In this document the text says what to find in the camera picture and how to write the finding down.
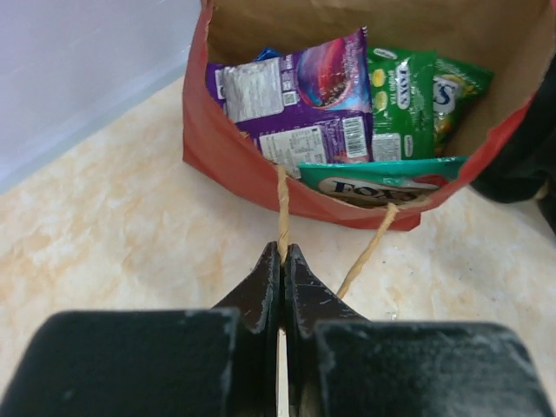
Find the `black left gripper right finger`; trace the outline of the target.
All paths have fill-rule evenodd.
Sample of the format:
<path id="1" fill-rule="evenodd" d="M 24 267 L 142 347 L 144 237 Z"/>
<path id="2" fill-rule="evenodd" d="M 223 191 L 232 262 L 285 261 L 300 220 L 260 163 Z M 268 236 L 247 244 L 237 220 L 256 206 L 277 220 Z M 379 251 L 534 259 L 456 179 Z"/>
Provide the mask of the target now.
<path id="1" fill-rule="evenodd" d="M 511 329 L 479 321 L 370 321 L 291 245 L 283 268 L 293 416 L 549 416 Z"/>

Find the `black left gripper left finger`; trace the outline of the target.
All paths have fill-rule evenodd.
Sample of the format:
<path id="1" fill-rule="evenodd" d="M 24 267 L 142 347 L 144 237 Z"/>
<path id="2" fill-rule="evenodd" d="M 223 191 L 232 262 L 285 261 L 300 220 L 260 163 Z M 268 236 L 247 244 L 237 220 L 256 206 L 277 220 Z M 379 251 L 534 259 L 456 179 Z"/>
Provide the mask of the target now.
<path id="1" fill-rule="evenodd" d="M 65 311 L 35 332 L 10 416 L 274 416 L 280 256 L 209 309 Z"/>

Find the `twisted paper bag handle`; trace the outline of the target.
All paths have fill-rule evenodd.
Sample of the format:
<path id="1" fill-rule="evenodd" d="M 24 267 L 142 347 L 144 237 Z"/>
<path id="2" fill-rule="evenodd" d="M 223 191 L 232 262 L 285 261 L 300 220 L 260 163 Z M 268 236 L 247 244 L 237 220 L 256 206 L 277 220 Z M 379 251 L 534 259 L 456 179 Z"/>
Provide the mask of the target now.
<path id="1" fill-rule="evenodd" d="M 277 250 L 280 256 L 280 264 L 285 266 L 288 256 L 288 244 L 290 235 L 290 221 L 289 221 L 289 190 L 288 190 L 288 174 L 283 165 L 275 166 L 277 173 L 277 198 L 278 198 L 278 240 Z M 373 252 L 379 245 L 382 237 L 394 223 L 397 214 L 401 212 L 409 213 L 412 209 L 423 209 L 431 203 L 431 197 L 421 195 L 415 202 L 406 202 L 404 204 L 396 205 L 389 202 L 384 207 L 372 208 L 371 213 L 361 219 L 342 220 L 334 219 L 334 224 L 342 226 L 357 228 L 357 229 L 371 229 L 374 225 L 374 236 L 371 238 L 367 246 L 357 257 L 354 264 L 346 273 L 339 289 L 335 295 L 342 299 L 348 292 L 351 284 L 360 275 L 363 267 L 370 259 Z"/>

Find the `purple snack packet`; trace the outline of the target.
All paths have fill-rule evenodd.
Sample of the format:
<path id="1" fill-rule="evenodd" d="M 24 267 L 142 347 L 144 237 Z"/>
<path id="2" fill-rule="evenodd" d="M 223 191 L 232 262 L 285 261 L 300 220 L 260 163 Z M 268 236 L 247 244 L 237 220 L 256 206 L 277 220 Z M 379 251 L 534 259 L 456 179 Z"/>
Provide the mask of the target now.
<path id="1" fill-rule="evenodd" d="M 371 159 L 367 30 L 239 65 L 209 63 L 210 96 L 261 154 L 291 175 L 300 163 Z"/>

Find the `green Fox's spring tea packet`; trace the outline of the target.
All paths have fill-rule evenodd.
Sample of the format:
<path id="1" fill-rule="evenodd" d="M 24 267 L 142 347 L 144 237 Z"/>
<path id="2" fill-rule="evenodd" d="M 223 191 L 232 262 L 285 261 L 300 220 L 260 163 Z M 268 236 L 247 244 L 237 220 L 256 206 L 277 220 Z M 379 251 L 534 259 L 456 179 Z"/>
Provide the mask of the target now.
<path id="1" fill-rule="evenodd" d="M 434 157 L 433 83 L 436 53 L 370 47 L 367 67 L 373 104 L 376 162 Z"/>

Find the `red paper bag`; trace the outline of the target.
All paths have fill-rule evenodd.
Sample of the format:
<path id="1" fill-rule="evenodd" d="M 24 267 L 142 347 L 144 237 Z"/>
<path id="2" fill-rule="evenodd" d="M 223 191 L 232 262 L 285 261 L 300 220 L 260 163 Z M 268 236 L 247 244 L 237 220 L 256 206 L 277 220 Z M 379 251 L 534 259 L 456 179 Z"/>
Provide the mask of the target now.
<path id="1" fill-rule="evenodd" d="M 454 182 L 422 202 L 401 207 L 393 229 L 417 227 L 496 162 L 519 167 L 510 150 L 530 144 L 532 170 L 513 185 L 533 196 L 555 185 L 555 4 L 552 1 L 204 1 L 182 91 L 183 158 L 224 188 L 277 209 L 275 167 L 224 115 L 205 85 L 209 60 L 245 63 L 266 46 L 294 52 L 366 27 L 378 44 L 434 49 L 488 67 L 493 85 L 450 144 L 468 162 Z"/>

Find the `teal Fox's candy packet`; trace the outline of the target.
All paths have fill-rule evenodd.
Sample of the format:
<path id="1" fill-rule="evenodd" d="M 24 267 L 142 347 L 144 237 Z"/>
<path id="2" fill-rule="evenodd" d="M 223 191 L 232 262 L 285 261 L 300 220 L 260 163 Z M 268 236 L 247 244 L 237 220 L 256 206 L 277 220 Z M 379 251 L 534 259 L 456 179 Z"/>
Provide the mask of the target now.
<path id="1" fill-rule="evenodd" d="M 457 179 L 465 157 L 299 165 L 309 188 L 359 207 L 417 202 Z"/>

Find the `black floral blanket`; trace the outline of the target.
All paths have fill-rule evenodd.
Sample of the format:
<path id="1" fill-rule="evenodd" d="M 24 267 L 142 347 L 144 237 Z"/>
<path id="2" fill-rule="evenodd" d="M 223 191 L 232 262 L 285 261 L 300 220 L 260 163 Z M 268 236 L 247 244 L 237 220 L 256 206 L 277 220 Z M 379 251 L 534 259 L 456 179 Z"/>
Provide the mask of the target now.
<path id="1" fill-rule="evenodd" d="M 555 62 L 550 63 L 524 120 L 472 187 L 500 203 L 529 200 L 545 189 L 539 209 L 555 227 Z"/>

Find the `blue snack packet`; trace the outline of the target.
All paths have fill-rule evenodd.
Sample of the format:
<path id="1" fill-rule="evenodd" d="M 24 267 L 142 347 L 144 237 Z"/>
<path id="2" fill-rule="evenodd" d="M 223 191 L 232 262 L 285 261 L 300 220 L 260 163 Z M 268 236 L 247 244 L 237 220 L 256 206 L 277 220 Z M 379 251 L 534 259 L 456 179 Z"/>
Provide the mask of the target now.
<path id="1" fill-rule="evenodd" d="M 280 57 L 281 53 L 273 48 L 265 48 L 263 51 L 261 51 L 254 59 L 255 62 L 261 62 L 261 61 L 265 61 L 268 59 L 272 59 L 272 58 L 276 58 L 276 57 Z"/>

